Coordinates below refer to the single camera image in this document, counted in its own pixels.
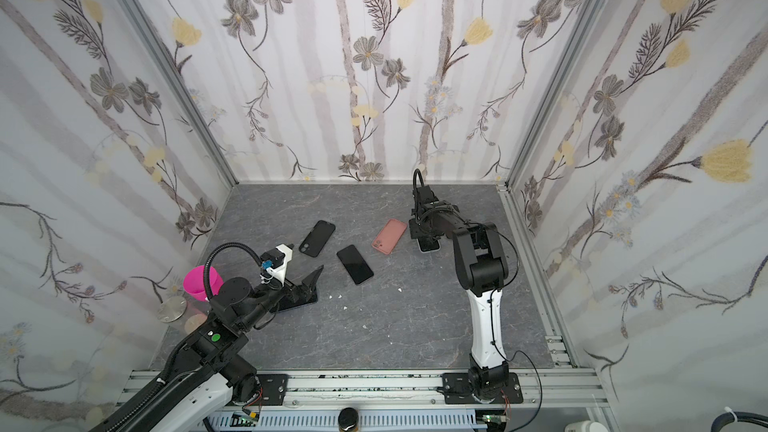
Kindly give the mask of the black phone case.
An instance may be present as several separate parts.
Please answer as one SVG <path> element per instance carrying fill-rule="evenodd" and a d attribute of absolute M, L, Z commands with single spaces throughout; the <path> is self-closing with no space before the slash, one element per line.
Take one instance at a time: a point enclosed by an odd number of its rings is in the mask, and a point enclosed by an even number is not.
<path fill-rule="evenodd" d="M 317 258 L 336 230 L 336 226 L 325 220 L 318 220 L 299 246 L 304 255 Z"/>

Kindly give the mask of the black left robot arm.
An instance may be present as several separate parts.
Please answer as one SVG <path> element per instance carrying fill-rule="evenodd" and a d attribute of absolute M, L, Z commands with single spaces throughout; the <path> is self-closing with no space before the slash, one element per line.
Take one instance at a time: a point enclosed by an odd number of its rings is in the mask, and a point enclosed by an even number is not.
<path fill-rule="evenodd" d="M 189 431 L 240 394 L 246 401 L 261 391 L 257 369 L 239 355 L 248 333 L 286 298 L 312 302 L 323 271 L 301 283 L 253 287 L 235 277 L 210 301 L 205 322 L 181 340 L 163 369 L 94 431 Z"/>

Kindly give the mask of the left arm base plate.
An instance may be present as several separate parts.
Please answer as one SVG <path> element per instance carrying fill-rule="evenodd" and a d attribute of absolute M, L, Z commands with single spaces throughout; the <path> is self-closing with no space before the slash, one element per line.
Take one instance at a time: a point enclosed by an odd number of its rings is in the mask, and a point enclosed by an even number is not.
<path fill-rule="evenodd" d="M 237 406 L 282 406 L 287 392 L 287 374 L 249 374 L 235 384 L 231 402 Z"/>

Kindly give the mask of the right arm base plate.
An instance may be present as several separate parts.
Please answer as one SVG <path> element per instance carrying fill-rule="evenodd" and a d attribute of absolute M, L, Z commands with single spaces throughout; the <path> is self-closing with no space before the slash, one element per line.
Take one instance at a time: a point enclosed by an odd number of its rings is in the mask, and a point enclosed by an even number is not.
<path fill-rule="evenodd" d="M 524 401 L 522 386 L 514 373 L 487 383 L 468 372 L 446 372 L 441 375 L 438 391 L 448 405 L 517 405 Z"/>

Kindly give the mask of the pink phone case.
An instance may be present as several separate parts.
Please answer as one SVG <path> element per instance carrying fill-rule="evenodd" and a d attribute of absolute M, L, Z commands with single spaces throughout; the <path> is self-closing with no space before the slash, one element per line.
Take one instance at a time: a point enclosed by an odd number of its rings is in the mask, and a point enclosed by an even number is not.
<path fill-rule="evenodd" d="M 372 247 L 382 254 L 391 254 L 407 228 L 406 223 L 397 219 L 389 219 L 373 240 Z"/>

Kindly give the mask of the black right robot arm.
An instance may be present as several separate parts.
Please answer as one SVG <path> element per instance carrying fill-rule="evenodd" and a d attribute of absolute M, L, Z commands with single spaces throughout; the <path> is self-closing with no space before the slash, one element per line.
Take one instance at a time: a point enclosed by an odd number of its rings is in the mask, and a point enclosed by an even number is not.
<path fill-rule="evenodd" d="M 438 199 L 427 185 L 416 181 L 412 195 L 409 233 L 419 249 L 434 251 L 441 238 L 452 243 L 456 276 L 470 303 L 469 391 L 477 401 L 490 402 L 510 380 L 501 341 L 500 299 L 509 276 L 502 237 L 494 224 L 464 218 L 457 206 Z"/>

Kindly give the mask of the light blue phone case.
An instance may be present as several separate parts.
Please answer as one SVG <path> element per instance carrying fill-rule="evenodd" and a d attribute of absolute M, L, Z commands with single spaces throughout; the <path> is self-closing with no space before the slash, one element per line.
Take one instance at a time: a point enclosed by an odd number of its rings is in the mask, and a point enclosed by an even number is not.
<path fill-rule="evenodd" d="M 440 241 L 435 238 L 419 238 L 417 244 L 422 253 L 434 252 L 440 249 Z"/>

